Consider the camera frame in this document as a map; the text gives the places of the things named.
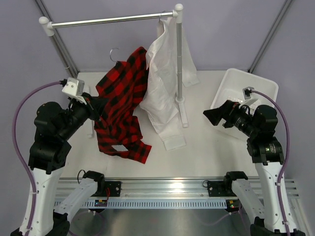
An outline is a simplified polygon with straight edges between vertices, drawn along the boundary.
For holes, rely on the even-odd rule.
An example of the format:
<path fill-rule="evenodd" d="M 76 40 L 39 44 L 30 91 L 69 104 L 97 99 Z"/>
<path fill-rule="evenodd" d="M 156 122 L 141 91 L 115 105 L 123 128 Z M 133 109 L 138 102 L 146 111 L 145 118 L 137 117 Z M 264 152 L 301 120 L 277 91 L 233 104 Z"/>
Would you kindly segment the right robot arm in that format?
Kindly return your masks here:
<path fill-rule="evenodd" d="M 223 190 L 235 195 L 246 211 L 252 236 L 303 236 L 290 211 L 285 180 L 281 169 L 285 159 L 282 145 L 274 136 L 278 124 L 277 111 L 268 105 L 259 105 L 250 114 L 238 102 L 226 100 L 203 115 L 213 126 L 223 119 L 224 128 L 236 127 L 247 139 L 247 151 L 252 158 L 261 184 L 260 200 L 250 186 L 244 172 L 227 172 Z"/>

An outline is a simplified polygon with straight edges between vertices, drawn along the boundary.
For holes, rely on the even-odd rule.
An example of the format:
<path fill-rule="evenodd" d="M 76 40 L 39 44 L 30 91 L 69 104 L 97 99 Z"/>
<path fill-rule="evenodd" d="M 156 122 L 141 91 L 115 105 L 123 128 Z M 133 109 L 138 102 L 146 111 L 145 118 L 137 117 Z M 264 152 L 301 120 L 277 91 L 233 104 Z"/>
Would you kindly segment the red black plaid shirt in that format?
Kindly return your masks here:
<path fill-rule="evenodd" d="M 118 61 L 96 85 L 105 106 L 94 123 L 100 152 L 146 163 L 151 146 L 142 142 L 135 108 L 142 102 L 148 86 L 146 49 L 137 48 L 126 61 Z"/>

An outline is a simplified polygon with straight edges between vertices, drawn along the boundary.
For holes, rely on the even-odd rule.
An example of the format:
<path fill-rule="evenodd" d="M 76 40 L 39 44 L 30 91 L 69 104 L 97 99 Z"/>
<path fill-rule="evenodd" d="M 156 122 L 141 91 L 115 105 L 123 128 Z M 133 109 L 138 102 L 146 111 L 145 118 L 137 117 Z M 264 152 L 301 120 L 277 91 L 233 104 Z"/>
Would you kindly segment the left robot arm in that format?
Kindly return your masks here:
<path fill-rule="evenodd" d="M 11 235 L 65 236 L 83 203 L 105 192 L 104 175 L 87 171 L 75 190 L 54 208 L 57 185 L 71 150 L 68 140 L 86 120 L 100 120 L 106 104 L 105 99 L 87 93 L 83 94 L 83 99 L 83 102 L 71 99 L 67 109 L 56 102 L 38 108 L 34 143 L 27 165 L 31 180 L 27 210 L 22 225 Z"/>

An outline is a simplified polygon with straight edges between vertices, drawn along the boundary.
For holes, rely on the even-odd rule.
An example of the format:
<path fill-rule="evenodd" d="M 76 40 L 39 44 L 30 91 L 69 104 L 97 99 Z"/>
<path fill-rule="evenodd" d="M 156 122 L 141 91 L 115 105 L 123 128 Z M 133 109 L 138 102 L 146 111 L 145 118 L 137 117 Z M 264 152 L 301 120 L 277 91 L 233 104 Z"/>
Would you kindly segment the grey clothes hanger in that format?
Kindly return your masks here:
<path fill-rule="evenodd" d="M 121 49 L 119 47 L 112 48 L 109 52 L 109 58 L 114 63 L 121 61 Z"/>

